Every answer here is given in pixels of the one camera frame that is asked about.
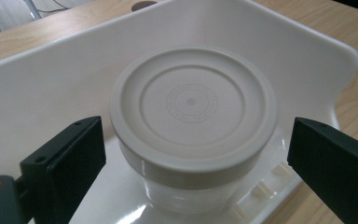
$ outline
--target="plastic tray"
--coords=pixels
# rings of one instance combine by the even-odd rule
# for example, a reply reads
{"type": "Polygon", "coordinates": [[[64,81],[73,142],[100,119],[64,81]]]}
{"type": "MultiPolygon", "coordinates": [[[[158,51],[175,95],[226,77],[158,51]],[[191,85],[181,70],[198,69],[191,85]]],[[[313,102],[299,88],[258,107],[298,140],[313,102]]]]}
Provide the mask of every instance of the plastic tray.
{"type": "Polygon", "coordinates": [[[0,175],[70,123],[101,115],[107,164],[73,223],[258,223],[298,185],[286,164],[295,117],[338,127],[334,102],[358,68],[351,47],[243,0],[167,0],[0,61],[0,175]],[[269,80],[277,128],[232,209],[183,216],[153,207],[125,162],[109,117],[119,74],[156,49],[212,46],[239,54],[269,80]]]}

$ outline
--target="plastic container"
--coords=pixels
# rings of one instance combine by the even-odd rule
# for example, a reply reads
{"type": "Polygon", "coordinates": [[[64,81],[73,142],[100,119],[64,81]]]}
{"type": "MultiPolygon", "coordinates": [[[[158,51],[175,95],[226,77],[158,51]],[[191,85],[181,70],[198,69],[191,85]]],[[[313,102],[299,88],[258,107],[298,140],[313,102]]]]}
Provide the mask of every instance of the plastic container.
{"type": "Polygon", "coordinates": [[[261,72],[221,49],[165,49],[132,63],[112,91],[120,148],[153,202],[179,213],[221,207],[257,162],[277,119],[261,72]]]}

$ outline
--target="table surface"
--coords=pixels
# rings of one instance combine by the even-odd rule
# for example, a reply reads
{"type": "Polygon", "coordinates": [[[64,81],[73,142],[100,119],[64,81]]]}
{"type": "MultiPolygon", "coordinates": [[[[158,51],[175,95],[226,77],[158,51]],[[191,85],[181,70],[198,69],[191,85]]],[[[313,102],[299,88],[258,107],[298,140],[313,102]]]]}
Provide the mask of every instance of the table surface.
{"type": "MultiPolygon", "coordinates": [[[[358,50],[358,9],[329,0],[255,0],[358,50]]],[[[96,0],[0,33],[0,60],[131,12],[139,0],[96,0]]],[[[342,132],[358,140],[358,73],[336,103],[342,132]]],[[[267,223],[342,223],[301,184],[267,223]]]]}

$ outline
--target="white tray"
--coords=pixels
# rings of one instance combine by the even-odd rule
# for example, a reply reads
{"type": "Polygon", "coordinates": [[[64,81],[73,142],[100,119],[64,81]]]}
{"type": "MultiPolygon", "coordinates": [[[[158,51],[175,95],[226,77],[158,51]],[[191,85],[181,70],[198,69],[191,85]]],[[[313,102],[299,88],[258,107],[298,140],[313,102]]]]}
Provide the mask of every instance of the white tray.
{"type": "Polygon", "coordinates": [[[166,0],[85,32],[0,61],[0,175],[70,123],[103,117],[107,164],[73,223],[259,223],[298,185],[285,163],[295,117],[338,127],[334,102],[358,68],[358,54],[244,0],[166,0]],[[235,206],[181,216],[153,207],[125,162],[109,117],[118,75],[156,49],[207,45],[233,51],[261,70],[279,105],[278,125],[235,206]]]}

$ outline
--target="white lid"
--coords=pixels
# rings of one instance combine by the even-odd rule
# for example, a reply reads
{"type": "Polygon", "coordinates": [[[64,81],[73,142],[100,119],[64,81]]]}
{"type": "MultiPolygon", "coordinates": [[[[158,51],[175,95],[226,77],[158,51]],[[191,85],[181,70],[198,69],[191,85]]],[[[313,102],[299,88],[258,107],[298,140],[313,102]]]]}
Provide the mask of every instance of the white lid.
{"type": "Polygon", "coordinates": [[[191,189],[249,171],[277,119],[263,74],[238,55],[205,47],[137,60],[118,78],[110,109],[122,150],[130,151],[124,155],[141,175],[191,189]]]}

